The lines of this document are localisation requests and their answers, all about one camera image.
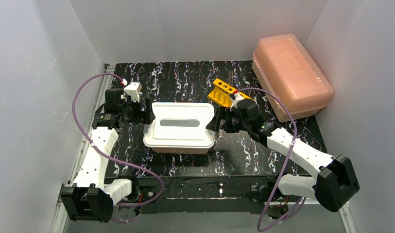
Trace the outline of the white box lid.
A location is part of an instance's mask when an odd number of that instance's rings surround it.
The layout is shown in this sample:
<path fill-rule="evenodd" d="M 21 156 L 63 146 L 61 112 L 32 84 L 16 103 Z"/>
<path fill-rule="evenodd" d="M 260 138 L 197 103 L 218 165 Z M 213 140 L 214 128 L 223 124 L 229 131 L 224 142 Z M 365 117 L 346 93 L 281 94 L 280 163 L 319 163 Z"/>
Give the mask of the white box lid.
<path fill-rule="evenodd" d="M 152 149 L 208 150 L 215 142 L 206 126 L 214 118 L 210 103 L 154 102 L 155 120 L 144 127 L 143 143 Z"/>

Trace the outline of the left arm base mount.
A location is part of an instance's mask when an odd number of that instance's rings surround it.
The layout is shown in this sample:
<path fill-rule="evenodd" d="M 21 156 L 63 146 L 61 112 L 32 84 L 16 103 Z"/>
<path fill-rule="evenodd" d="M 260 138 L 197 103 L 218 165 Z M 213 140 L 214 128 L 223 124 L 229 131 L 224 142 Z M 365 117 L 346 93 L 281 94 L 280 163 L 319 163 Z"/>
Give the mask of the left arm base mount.
<path fill-rule="evenodd" d="M 120 204 L 127 204 L 127 203 L 142 203 L 144 202 L 144 195 L 146 195 L 146 198 L 152 199 L 155 194 L 156 194 L 157 188 L 153 187 L 153 186 L 140 186 L 137 189 L 137 194 L 130 194 L 127 197 L 122 197 L 122 199 L 119 201 L 119 203 L 117 204 L 117 207 L 119 209 L 123 209 L 123 210 L 127 210 L 130 209 L 130 207 L 124 207 L 124 206 L 120 206 Z M 116 222 L 116 223 L 123 223 L 123 224 L 129 224 L 130 222 L 136 220 L 140 215 L 141 215 L 141 205 L 140 206 L 135 206 L 133 211 L 135 212 L 135 216 L 132 219 L 127 219 L 127 217 L 125 219 L 122 219 L 120 217 L 119 211 L 117 214 L 115 214 L 116 217 L 111 217 L 111 220 Z"/>

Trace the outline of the clear glass test tube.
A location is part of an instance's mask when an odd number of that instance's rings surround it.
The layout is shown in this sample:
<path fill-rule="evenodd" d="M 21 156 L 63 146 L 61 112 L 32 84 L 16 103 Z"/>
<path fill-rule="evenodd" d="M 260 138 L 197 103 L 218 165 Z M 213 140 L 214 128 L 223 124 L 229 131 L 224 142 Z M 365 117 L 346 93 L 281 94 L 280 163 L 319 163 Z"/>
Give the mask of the clear glass test tube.
<path fill-rule="evenodd" d="M 229 73 L 228 73 L 228 84 L 229 85 L 232 85 L 232 82 L 233 82 L 233 74 L 234 73 L 234 71 L 229 71 Z"/>

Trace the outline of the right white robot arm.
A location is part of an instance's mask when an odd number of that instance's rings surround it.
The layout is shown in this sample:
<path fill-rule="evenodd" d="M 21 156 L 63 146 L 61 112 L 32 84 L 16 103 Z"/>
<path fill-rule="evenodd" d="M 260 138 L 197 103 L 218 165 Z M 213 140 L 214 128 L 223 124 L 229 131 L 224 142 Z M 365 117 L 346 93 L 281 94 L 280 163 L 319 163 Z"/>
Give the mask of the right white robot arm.
<path fill-rule="evenodd" d="M 230 108 L 217 107 L 206 129 L 216 133 L 245 131 L 254 141 L 285 154 L 302 167 L 308 177 L 284 174 L 276 181 L 278 191 L 284 196 L 313 199 L 327 210 L 337 212 L 361 189 L 347 156 L 334 157 L 294 139 L 276 121 L 262 114 L 253 100 L 240 100 Z"/>

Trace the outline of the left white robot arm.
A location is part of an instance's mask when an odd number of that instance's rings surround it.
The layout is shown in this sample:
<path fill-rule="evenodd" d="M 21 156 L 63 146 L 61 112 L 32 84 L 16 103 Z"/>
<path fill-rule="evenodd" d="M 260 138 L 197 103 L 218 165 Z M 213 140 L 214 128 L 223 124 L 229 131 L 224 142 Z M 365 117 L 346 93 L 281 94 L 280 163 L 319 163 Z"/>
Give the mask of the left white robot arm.
<path fill-rule="evenodd" d="M 131 195 L 131 180 L 116 179 L 106 185 L 104 178 L 119 128 L 124 123 L 150 124 L 155 119 L 149 99 L 145 100 L 146 109 L 141 109 L 140 89 L 136 85 L 105 91 L 105 103 L 95 111 L 90 146 L 80 171 L 71 184 L 60 191 L 70 220 L 108 223 L 115 205 Z"/>

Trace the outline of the pink plastic bin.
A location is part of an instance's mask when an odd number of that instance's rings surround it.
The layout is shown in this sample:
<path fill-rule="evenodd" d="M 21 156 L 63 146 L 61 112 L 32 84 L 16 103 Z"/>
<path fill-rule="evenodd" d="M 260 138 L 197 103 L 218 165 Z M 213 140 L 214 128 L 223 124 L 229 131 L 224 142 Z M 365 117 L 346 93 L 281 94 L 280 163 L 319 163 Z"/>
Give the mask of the pink plastic bin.
<path fill-rule="evenodd" d="M 167 148 L 167 147 L 150 147 L 156 153 L 170 153 L 170 154 L 206 154 L 209 148 Z"/>

